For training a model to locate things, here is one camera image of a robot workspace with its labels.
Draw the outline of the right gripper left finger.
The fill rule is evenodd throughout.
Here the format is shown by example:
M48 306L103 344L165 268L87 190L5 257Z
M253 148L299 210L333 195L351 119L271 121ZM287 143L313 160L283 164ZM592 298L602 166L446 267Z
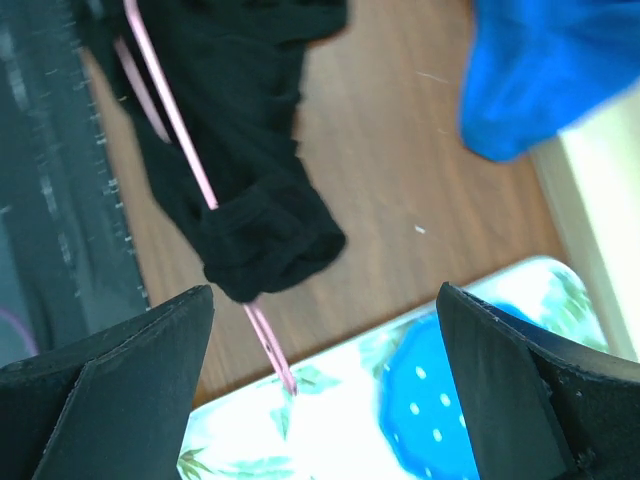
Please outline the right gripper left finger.
M4 479L176 479L213 324L209 286L1 369Z

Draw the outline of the black tank top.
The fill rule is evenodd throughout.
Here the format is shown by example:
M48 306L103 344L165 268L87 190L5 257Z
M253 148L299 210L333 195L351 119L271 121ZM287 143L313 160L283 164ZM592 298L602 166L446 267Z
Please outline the black tank top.
M342 30L343 1L142 1L139 10L217 207L173 132L156 133L116 52L144 63L120 1L76 1L78 35L128 113L152 193L208 281L249 303L329 266L346 238L294 140L307 46Z

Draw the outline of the pink wire hanger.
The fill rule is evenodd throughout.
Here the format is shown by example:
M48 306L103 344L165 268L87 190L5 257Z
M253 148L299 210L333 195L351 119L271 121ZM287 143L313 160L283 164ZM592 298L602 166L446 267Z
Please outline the pink wire hanger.
M206 205L211 211L213 211L218 208L217 198L186 128L183 117L161 67L159 58L157 57L152 45L142 19L138 3L133 0L124 0L123 6L127 22L133 33L142 59L144 60L144 64L150 74L152 83L157 91L163 109L166 112L169 123L189 163L190 169L195 177L201 194L204 197ZM170 140L170 135L164 126L161 116L156 109L151 98L151 94L142 79L141 73L126 45L126 42L119 38L114 42L114 47L127 78L143 111L147 115L148 120L156 134L163 141L168 142ZM295 396L298 393L296 379L266 315L256 301L245 304L243 308L283 387L290 395Z

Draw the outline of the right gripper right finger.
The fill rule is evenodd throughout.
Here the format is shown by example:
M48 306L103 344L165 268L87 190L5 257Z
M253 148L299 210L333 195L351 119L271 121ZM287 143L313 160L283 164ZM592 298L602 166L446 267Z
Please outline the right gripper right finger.
M449 283L436 309L481 478L638 478L638 363Z

